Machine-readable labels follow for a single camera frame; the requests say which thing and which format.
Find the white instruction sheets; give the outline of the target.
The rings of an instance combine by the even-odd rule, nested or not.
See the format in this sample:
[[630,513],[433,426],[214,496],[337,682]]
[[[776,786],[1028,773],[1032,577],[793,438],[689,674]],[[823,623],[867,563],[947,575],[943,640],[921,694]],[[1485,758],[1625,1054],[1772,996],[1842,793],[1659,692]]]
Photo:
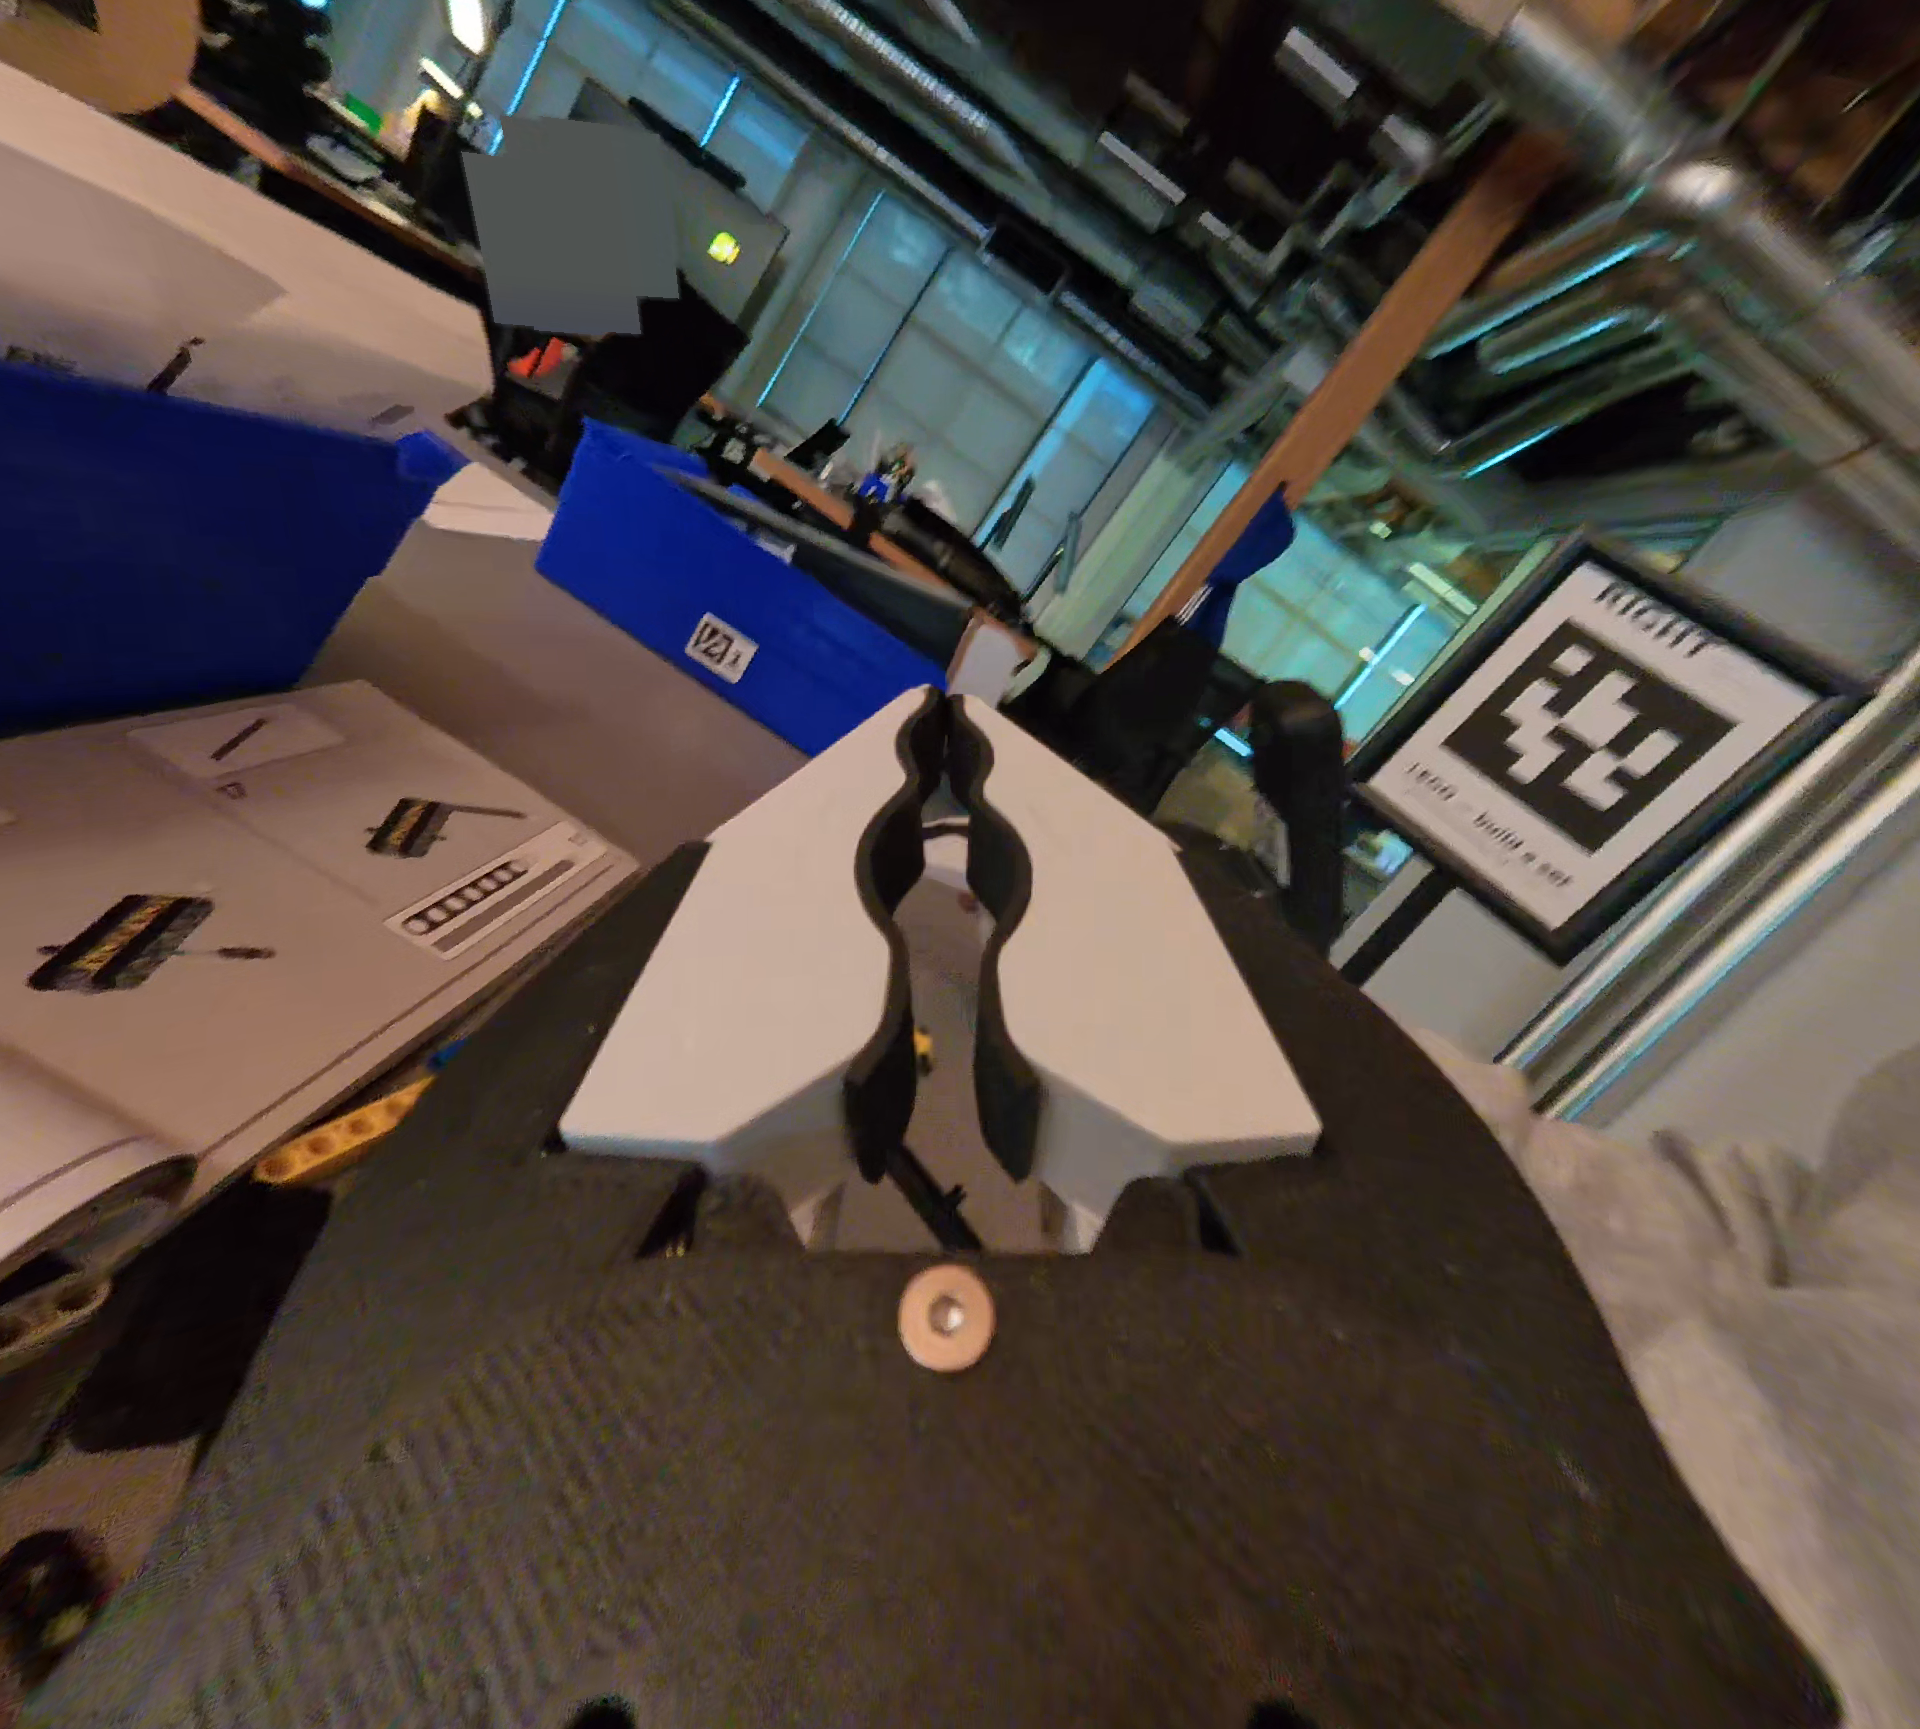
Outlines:
[[3,72],[5,361],[397,440],[475,472],[447,531],[545,539],[556,503],[451,414],[486,386],[481,313],[33,74]]

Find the wooden post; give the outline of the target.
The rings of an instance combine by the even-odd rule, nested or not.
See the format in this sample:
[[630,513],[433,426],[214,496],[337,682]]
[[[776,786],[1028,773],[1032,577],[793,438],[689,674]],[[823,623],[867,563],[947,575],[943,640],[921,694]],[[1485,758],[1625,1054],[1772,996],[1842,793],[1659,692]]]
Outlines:
[[1279,493],[1297,501],[1332,461],[1423,351],[1442,318],[1488,270],[1567,162],[1549,132],[1514,132],[1462,190],[1418,254],[1345,343],[1285,432],[1202,531],[1180,568],[1116,647],[1128,658],[1149,634],[1189,605],[1254,515]]

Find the black lego axle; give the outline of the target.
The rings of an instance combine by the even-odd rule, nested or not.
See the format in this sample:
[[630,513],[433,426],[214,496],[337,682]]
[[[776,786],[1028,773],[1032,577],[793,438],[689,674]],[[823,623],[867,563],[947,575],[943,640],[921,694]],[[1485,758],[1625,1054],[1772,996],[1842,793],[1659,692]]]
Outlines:
[[986,1252],[984,1240],[965,1215],[965,1189],[944,1186],[907,1140],[888,1151],[882,1176],[941,1248],[963,1257]]

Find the large blue plastic bin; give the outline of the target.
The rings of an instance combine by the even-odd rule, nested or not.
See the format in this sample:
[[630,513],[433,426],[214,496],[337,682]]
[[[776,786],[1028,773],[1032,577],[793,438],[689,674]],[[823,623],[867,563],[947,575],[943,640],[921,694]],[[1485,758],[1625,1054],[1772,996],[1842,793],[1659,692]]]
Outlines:
[[5,737],[295,686],[467,463],[5,366]]

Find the blue cloth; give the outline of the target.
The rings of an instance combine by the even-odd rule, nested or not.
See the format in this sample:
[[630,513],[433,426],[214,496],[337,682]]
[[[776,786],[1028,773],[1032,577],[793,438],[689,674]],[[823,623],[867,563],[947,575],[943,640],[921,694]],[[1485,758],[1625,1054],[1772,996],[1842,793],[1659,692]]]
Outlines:
[[1194,605],[1184,616],[1189,629],[1210,647],[1220,650],[1228,640],[1238,588],[1280,559],[1295,544],[1297,534],[1299,525],[1287,489],[1279,487],[1213,563]]

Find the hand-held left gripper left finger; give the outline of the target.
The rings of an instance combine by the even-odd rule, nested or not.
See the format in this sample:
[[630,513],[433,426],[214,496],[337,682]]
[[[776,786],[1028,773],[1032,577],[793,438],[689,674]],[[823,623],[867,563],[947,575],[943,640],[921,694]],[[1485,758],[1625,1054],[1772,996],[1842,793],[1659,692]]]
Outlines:
[[569,1151],[757,1178],[803,1240],[882,1176],[921,1080],[900,905],[947,751],[947,692],[911,689],[697,847],[559,1118]]

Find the black lego wheel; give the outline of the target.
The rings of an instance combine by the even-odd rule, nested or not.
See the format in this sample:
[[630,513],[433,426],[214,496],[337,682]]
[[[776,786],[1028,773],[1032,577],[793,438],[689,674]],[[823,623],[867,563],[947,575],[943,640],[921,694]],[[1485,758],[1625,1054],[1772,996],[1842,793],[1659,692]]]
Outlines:
[[3,1634],[14,1679],[44,1680],[114,1593],[113,1562],[86,1532],[40,1528],[3,1557]]

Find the yellow lego beam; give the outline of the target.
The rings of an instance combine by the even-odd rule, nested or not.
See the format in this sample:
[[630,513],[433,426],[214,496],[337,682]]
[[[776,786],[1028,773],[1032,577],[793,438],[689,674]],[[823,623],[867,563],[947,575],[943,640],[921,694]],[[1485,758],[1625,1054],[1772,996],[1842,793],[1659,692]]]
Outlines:
[[266,1189],[319,1189],[344,1176],[397,1132],[438,1074],[438,1069],[422,1066],[390,1093],[281,1143],[252,1166],[252,1181]]

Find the open lego instruction booklet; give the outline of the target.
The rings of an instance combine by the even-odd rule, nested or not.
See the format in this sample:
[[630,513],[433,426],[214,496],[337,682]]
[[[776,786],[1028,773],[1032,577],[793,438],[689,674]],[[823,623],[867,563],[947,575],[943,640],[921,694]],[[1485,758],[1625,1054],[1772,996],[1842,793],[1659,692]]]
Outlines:
[[5,1282],[106,1270],[636,863],[346,682],[3,747]]

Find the black office chair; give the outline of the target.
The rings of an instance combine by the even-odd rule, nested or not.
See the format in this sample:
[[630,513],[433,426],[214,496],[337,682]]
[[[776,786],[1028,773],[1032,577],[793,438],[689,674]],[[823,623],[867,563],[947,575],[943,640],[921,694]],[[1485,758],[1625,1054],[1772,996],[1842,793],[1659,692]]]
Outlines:
[[1242,722],[1254,791],[1285,834],[1287,922],[1328,955],[1345,921],[1347,745],[1317,687],[1260,679],[1177,619],[1094,670],[1051,656],[1007,705],[1012,721],[1125,805],[1159,809],[1204,747]]

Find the dark computer monitor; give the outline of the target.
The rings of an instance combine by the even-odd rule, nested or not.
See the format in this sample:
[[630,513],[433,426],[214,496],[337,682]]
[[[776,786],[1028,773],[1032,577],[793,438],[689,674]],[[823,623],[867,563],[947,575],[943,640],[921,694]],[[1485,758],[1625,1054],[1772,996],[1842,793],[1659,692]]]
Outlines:
[[675,147],[666,149],[662,163],[684,289],[729,322],[750,328],[788,227]]

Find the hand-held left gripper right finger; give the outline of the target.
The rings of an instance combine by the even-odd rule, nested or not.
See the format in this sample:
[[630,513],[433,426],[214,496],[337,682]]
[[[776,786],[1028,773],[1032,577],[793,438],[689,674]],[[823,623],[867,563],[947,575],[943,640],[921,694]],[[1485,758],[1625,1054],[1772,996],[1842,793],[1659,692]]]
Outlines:
[[971,694],[948,701],[977,981],[980,1135],[1090,1252],[1123,1195],[1312,1155],[1325,1122],[1175,841]]

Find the person's grey sweatshirt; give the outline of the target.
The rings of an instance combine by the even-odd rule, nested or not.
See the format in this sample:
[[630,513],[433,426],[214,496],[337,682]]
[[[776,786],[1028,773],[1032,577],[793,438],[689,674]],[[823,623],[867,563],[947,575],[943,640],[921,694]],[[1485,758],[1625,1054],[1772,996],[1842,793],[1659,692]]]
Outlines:
[[1919,1063],[1827,1151],[1618,1140],[1415,1030],[1541,1198],[1694,1500],[1837,1686],[1919,1723]]

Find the small blue plastic bin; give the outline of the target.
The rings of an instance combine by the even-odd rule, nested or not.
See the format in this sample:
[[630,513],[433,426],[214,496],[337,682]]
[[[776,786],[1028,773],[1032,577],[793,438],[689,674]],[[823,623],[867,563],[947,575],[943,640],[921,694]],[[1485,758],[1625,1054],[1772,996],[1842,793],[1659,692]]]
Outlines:
[[719,487],[686,450],[589,419],[541,573],[806,756],[911,689],[933,658],[847,593],[855,552]]

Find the framed printed tag sign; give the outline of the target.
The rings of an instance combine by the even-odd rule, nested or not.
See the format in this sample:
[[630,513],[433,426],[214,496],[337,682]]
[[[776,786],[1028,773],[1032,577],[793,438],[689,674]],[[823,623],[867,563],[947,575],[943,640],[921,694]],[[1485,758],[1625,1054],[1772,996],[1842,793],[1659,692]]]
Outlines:
[[1862,671],[1573,531],[1356,747],[1351,793],[1571,967],[1868,696]]

